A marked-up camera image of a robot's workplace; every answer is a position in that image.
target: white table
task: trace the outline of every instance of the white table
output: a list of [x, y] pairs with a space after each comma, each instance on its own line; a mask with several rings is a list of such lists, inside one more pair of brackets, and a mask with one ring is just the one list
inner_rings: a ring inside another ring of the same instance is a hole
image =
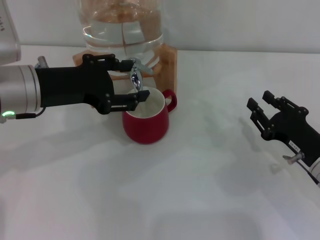
[[[83, 48], [23, 46], [73, 65]], [[320, 131], [320, 55], [178, 53], [178, 107], [153, 145], [132, 142], [120, 114], [85, 104], [0, 126], [1, 240], [311, 240], [320, 189], [284, 144], [250, 121], [265, 90], [310, 110]]]

